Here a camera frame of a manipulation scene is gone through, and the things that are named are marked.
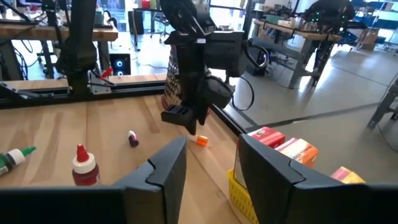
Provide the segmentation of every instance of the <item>metal bracket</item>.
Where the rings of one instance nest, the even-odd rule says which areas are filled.
[[[111,84],[109,84],[109,79],[108,77],[101,79],[98,77],[96,74],[93,72],[89,71],[88,72],[88,78],[90,80],[90,90],[92,94],[98,95],[98,94],[104,94],[104,93],[111,93]]]
[[[10,100],[22,101],[34,98],[53,97],[53,94],[37,94],[29,91],[18,90],[7,83],[0,82],[0,95]]]

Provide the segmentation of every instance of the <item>red box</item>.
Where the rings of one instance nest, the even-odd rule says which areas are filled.
[[[263,127],[257,131],[249,133],[248,135],[274,149],[285,142],[284,134],[268,127]],[[243,179],[241,163],[239,161],[238,150],[236,150],[235,156],[234,179],[244,188],[246,188],[246,183]]]
[[[253,131],[248,135],[271,148],[276,148],[285,142],[284,134],[267,127]]]
[[[143,9],[150,9],[150,1],[142,1]]]

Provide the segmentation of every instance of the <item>wooden tabletop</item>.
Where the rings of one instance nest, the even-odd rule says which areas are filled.
[[[51,86],[56,80],[45,82]],[[162,122],[161,111],[159,95],[0,110],[0,152],[37,147],[25,163],[0,177],[0,187],[73,185],[77,144],[95,155],[102,184],[111,185],[187,134]],[[127,140],[129,130],[140,142],[134,149]],[[208,136],[209,143],[199,147],[188,142],[180,223],[249,223],[228,200],[226,173],[234,164],[237,137],[213,112],[204,126],[198,126],[198,134]]]
[[[19,16],[7,10],[5,14],[6,19],[21,20]],[[61,35],[64,39],[69,36],[69,29],[67,27],[60,27]],[[0,26],[0,37],[13,38],[15,40],[57,40],[55,29],[49,26],[23,26],[23,25],[9,25],[2,24]],[[113,29],[98,29],[94,28],[93,40],[99,41],[115,41],[118,38],[117,28]]]
[[[152,82],[165,80],[166,74],[152,74],[152,75],[125,75],[110,76],[109,81],[118,83],[135,83],[135,82]],[[63,78],[59,80],[32,80],[32,81],[6,81],[8,85],[20,90],[34,90],[39,88],[62,88],[68,86],[68,81]]]
[[[256,25],[264,26],[264,23],[266,23],[266,27],[270,27],[273,29],[280,30],[282,32],[290,33],[290,34],[297,34],[300,35],[306,39],[310,40],[325,40],[327,34],[314,34],[314,33],[309,33],[309,32],[302,32],[299,30],[293,30],[292,28],[289,27],[284,27],[284,26],[279,26],[275,24],[271,24],[269,22],[263,22],[259,20],[255,20],[254,23]],[[341,36],[339,35],[329,35],[328,40],[334,40],[334,41],[339,41],[341,39]]]

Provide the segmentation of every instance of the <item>orange box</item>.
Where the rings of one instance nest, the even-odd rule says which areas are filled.
[[[312,168],[318,156],[318,149],[303,139],[292,138],[275,148],[283,155]]]
[[[258,129],[257,131],[253,131],[251,133],[248,133],[248,135],[252,136],[254,139],[262,142],[263,144],[275,148],[277,146],[280,146],[285,142],[285,135],[274,130],[271,128],[263,127],[261,129]],[[246,183],[244,182],[243,179],[243,174],[242,174],[242,168],[241,168],[241,163],[239,160],[239,155],[238,155],[238,150],[236,150],[236,156],[235,156],[235,168],[234,168],[234,179],[242,185],[244,188],[246,188]]]
[[[336,172],[334,172],[331,178],[341,181],[344,184],[364,184],[365,180],[359,177],[358,174],[353,171],[340,167]]]

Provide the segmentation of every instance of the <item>window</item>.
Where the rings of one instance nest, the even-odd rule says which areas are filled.
[[[210,0],[210,6],[235,7],[244,9],[247,0]]]
[[[217,26],[229,25],[234,30],[243,30],[245,11],[210,7],[210,16]]]

